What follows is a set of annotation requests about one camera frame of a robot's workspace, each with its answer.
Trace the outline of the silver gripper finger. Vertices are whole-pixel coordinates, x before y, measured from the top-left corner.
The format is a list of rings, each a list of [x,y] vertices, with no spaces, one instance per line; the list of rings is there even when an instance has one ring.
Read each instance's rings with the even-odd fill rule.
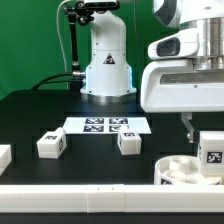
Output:
[[[194,128],[191,124],[191,119],[192,119],[192,113],[191,112],[182,112],[181,113],[181,120],[186,127],[188,134],[187,138],[189,139],[189,142],[192,143],[194,140]]]

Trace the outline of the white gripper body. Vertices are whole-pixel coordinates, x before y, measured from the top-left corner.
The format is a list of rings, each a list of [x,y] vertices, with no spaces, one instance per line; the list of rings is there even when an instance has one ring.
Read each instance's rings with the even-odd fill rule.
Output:
[[[149,113],[224,111],[224,70],[195,71],[187,59],[151,62],[140,104]]]

